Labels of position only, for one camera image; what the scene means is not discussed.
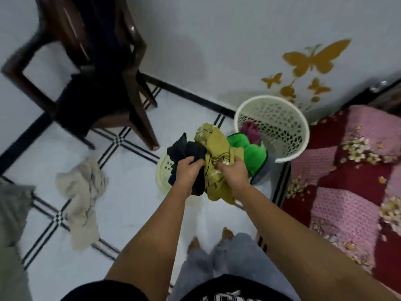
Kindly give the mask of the person's left hand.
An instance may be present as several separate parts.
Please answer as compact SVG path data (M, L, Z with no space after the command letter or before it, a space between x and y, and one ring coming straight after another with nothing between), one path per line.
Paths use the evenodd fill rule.
M176 180L173 184L173 191L181 197L188 198L192 193L192 187L199 173L184 173L183 160L178 162L176 169Z

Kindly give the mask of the person's right hand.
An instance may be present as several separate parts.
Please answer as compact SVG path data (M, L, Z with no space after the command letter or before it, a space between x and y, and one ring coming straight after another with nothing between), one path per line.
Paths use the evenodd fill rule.
M250 186L248 179L248 171L244 163L244 174L243 175L223 175L227 181L234 198L240 200L241 193Z

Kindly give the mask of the dark navy garment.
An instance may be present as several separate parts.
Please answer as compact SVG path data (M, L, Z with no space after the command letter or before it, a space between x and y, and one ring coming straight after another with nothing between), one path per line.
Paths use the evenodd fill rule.
M183 133L183 135L167 149L167 155L170 160L173 162L172 170L170 177L168 179L168 183L173 186L176 181L176 169L178 166L178 162L187 157L193 156L194 162L203 159L205 160L205 155L207 150L202 145L198 144L195 141L188 141L187 134ZM200 168L197 178L193 184L191 195L201 196L205 191L205 181L204 181L204 166Z

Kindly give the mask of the olive yellow garment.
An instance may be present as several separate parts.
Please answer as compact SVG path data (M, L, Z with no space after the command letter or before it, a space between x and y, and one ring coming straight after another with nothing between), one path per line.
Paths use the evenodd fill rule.
M206 149L204 184L208 199L214 202L222 199L235 205L231 188L215 164L220 161L224 165L232 165L236 157L244 160L243 147L232 147L220 129L209 123L204 123L197 129L194 140Z

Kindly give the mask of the person's left forearm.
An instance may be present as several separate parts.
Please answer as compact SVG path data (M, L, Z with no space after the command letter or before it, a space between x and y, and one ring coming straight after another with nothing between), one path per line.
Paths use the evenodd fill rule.
M166 301L183 223L187 182L178 182L123 248L105 279L132 284L149 301Z

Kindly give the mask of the person's right forearm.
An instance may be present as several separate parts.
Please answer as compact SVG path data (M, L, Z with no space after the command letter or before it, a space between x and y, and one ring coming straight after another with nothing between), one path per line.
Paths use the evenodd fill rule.
M268 255L302 301L399 301L385 286L259 190L234 183L233 193L262 236Z

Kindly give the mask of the grey garment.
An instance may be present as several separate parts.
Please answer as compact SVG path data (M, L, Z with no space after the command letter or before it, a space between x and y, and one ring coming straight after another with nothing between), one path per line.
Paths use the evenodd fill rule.
M265 161L255 175L251 178L251 185L255 186L261 183L265 183L272 178L276 171L276 156L274 154L268 155Z

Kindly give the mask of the gold flower sticker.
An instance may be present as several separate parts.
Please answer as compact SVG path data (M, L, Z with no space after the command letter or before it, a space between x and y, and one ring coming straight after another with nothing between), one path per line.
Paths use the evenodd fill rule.
M288 98L290 100L296 98L295 94L295 88L293 87L293 84L295 83L296 79L294 79L289 85L283 86L280 89L280 94L282 97Z

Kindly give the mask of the small gold butterfly sticker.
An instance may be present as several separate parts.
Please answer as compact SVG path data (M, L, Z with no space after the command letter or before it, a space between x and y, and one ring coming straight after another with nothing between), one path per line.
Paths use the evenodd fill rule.
M267 89L270 89L272 88L272 86L280 85L282 83L281 81L282 75L283 75L282 72L279 72L269 77L264 77L261 79L261 81L266 85Z
M313 78L307 90L313 91L314 95L320 95L332 91L330 87L322 85L318 77Z

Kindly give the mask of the beige crumpled cloth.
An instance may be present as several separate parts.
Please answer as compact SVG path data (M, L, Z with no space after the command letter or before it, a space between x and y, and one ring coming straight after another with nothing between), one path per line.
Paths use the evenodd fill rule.
M93 206L107 185L108 178L93 158L83 160L68 172L57 174L56 188L69 200L63 215L70 228L74 251L83 251L100 239Z

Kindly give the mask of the black printed shirt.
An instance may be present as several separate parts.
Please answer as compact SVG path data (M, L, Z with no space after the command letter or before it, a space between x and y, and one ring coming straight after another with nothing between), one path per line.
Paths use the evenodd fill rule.
M132 284L101 280L79 286L60 301L149 301ZM283 293L246 278L224 274L208 280L178 301L293 301Z

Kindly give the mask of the black cloth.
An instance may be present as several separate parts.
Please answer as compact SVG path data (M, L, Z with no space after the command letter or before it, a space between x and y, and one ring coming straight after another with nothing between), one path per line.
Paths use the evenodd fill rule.
M72 0L83 22L89 62L72 74L60 96L56 119L71 133L85 137L104 116L131 110L122 72L131 54L116 34L115 0Z

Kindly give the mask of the pink red floral blanket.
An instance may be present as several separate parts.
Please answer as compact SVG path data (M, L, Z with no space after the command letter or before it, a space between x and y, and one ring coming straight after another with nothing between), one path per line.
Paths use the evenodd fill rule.
M401 115L357 105L312 124L282 209L401 298Z

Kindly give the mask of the large gold butterfly sticker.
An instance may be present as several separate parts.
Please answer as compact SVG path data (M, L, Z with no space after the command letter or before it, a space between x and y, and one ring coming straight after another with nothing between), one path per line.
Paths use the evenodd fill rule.
M321 44L308 47L308 52L292 51L282 55L283 60L293 67L293 75L296 78L302 77L308 71L316 70L320 74L329 73L333 67L333 61L349 46L351 39L338 40L323 49Z

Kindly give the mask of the dark wooden furniture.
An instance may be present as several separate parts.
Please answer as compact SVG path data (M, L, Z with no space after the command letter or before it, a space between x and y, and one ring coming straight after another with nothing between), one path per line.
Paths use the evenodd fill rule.
M373 84L342 105L340 109L355 105L370 106L401 117L401 78L391 84L385 80Z

